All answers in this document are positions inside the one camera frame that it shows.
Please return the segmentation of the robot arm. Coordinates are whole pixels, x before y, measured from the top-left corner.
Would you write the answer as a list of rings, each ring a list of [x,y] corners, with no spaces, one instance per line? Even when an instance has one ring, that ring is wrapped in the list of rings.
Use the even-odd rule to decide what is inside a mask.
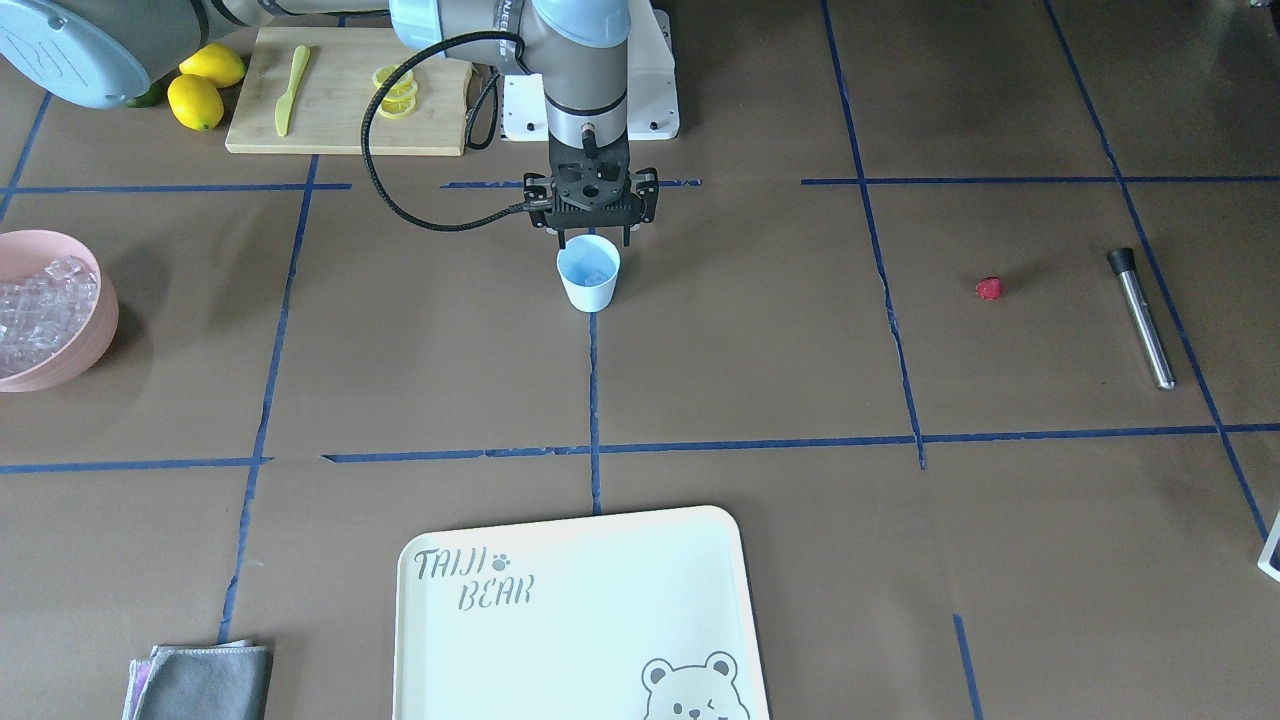
[[[396,78],[447,56],[543,82],[547,176],[526,174],[517,204],[476,220],[444,225],[392,202],[402,220],[454,233],[522,213],[559,240],[654,220],[657,172],[631,164],[626,1],[5,1],[3,58],[61,100],[114,109],[211,42],[319,17],[385,18],[411,50]]]

